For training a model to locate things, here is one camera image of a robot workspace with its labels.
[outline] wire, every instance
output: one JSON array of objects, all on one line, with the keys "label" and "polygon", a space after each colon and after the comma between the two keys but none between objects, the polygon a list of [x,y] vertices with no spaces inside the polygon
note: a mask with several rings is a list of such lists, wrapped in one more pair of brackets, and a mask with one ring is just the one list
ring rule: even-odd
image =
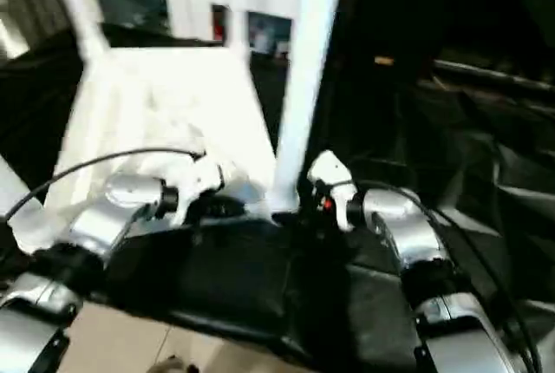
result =
[{"label": "wire", "polygon": [[[499,232],[499,234],[504,238],[504,239],[508,239],[507,235],[506,235],[506,231],[505,231],[505,225],[503,224],[503,220],[501,218],[501,213],[500,213],[500,192],[497,189],[493,190],[493,220],[494,220],[494,224],[495,224],[495,229]],[[539,249],[538,247],[536,247],[536,249],[539,251],[539,253],[544,256],[545,258],[547,258],[551,263],[553,263],[553,260],[550,256],[547,255],[547,253],[545,253],[544,251],[542,251],[541,249]],[[521,327],[521,323],[524,323],[524,320],[522,319],[518,319],[517,318],[517,311],[515,312],[515,319],[517,321],[517,323],[519,324],[519,328],[522,331],[522,337],[524,338],[526,345],[528,345],[528,342],[532,341],[532,338],[530,337],[530,334],[528,333],[527,330],[522,330]],[[536,370],[536,372],[540,373],[542,370],[542,366],[541,366],[541,358],[539,357],[538,354],[538,349],[536,348],[536,346],[533,346],[533,351],[532,349],[530,349],[530,353],[532,356],[532,362],[534,364],[534,369]]]},{"label": "wire", "polygon": [[[519,342],[517,337],[514,335],[513,330],[511,330],[511,326],[509,325],[508,322],[503,324],[503,331],[506,333],[507,340],[510,343],[518,343]],[[526,371],[535,373],[536,369],[534,368],[533,361],[530,358],[530,356],[528,355],[528,352],[526,351],[526,349],[522,349],[519,346],[518,349],[517,349],[517,352],[519,353],[520,358],[522,358],[522,361],[524,362],[524,365],[526,367]]]},{"label": "wire", "polygon": [[[437,219],[437,217],[435,217],[434,212],[432,212],[432,210],[430,210],[429,208],[424,206],[413,195],[411,195],[410,193],[407,193],[406,191],[402,190],[401,188],[399,188],[397,186],[390,185],[386,182],[381,182],[379,180],[344,180],[344,181],[341,181],[341,182],[338,182],[336,184],[331,185],[330,189],[333,189],[335,187],[339,187],[339,186],[342,186],[342,185],[348,185],[348,184],[355,184],[355,185],[360,185],[360,186],[385,189],[387,191],[398,193],[399,195],[401,195],[401,196],[405,197],[406,199],[410,200],[411,202],[413,202],[413,204],[415,204],[415,206],[418,207],[422,211],[422,213],[430,220],[430,223],[434,226],[434,228],[439,229],[438,232],[441,232],[441,224],[440,224],[439,220]],[[540,359],[539,353],[538,353],[538,348],[533,343],[532,335],[530,334],[530,331],[528,330],[528,327],[526,326],[524,318],[522,317],[522,314],[520,313],[519,308],[516,305],[511,293],[503,285],[503,283],[501,282],[497,273],[495,273],[495,271],[493,270],[491,265],[487,262],[486,258],[484,257],[484,255],[482,254],[480,249],[478,248],[478,246],[473,242],[473,240],[468,235],[468,232],[466,230],[464,230],[461,226],[459,226],[451,217],[446,215],[443,211],[441,211],[441,210],[434,210],[434,211],[438,215],[440,215],[443,219],[445,219],[449,223],[449,225],[451,227],[453,227],[460,234],[460,236],[463,238],[465,243],[468,245],[468,248],[473,252],[473,254],[476,256],[476,258],[479,260],[480,264],[484,267],[484,270],[486,271],[487,275],[495,283],[495,286],[498,289],[499,293],[501,294],[501,296],[503,296],[503,298],[509,304],[509,307],[511,308],[511,311],[513,312],[514,318],[515,318],[517,324],[519,325],[519,329],[522,333],[522,337],[524,338],[526,347],[528,348],[528,351],[530,352],[530,357],[528,357],[528,355],[526,354],[525,351],[520,353],[520,355],[522,356],[522,359],[523,359],[523,361],[526,365],[527,370],[531,373],[542,373],[543,369],[542,369],[542,365],[541,365],[541,359]]]},{"label": "wire", "polygon": [[522,314],[520,313],[520,310],[519,310],[516,302],[514,301],[513,296],[506,289],[506,287],[503,285],[499,276],[497,276],[497,274],[495,273],[495,271],[493,270],[491,265],[487,262],[486,258],[480,252],[480,250],[478,249],[478,246],[470,238],[467,231],[464,230],[461,226],[459,226],[451,217],[446,215],[443,211],[435,210],[435,212],[438,213],[443,219],[445,219],[449,223],[449,225],[452,226],[457,232],[459,232],[460,236],[465,240],[465,243],[467,243],[468,248],[470,250],[472,250],[473,254],[476,256],[476,258],[479,260],[480,264],[483,266],[487,275],[495,283],[495,286],[498,289],[501,296],[509,304],[509,306],[511,308],[511,311],[513,312],[513,315],[514,315],[514,319],[516,320],[517,324],[519,325],[519,329],[520,329],[520,332],[522,333],[522,337],[524,338],[526,347],[528,348],[528,351],[530,352],[530,357],[532,358],[532,363],[530,365],[530,359],[528,358],[528,355],[526,355],[526,356],[521,355],[522,358],[523,358],[524,363],[526,364],[526,368],[528,369],[528,371],[534,371],[535,373],[542,373],[543,369],[542,369],[542,365],[541,365],[541,359],[540,359],[539,353],[538,353],[538,348],[533,343],[532,335],[530,334],[530,331],[528,330],[528,327],[526,326],[524,318],[522,317]]},{"label": "wire", "polygon": [[[87,160],[80,164],[77,164],[73,167],[66,169],[52,178],[47,180],[46,182],[42,183],[41,185],[37,186],[35,189],[27,193],[23,198],[21,198],[3,217],[0,218],[0,223],[8,223],[10,219],[17,214],[19,210],[22,209],[25,204],[27,204],[30,200],[35,198],[39,193],[48,189],[52,184],[56,183],[58,180],[65,178],[66,176],[70,175],[71,173],[75,173],[84,167],[91,167],[96,165],[100,162],[105,162],[108,160],[120,158],[121,156],[131,156],[135,154],[150,154],[150,153],[170,153],[170,154],[186,154],[188,156],[192,156],[194,159],[198,159],[200,157],[199,154],[194,152],[190,152],[183,149],[175,149],[171,147],[144,147],[140,149],[132,149],[126,150],[123,152],[116,152],[113,154],[106,154],[104,156],[99,156],[92,160]],[[10,247],[2,256],[0,256],[0,267],[2,267],[3,263],[9,258],[9,256],[17,249],[17,243],[15,243],[12,247]]]}]

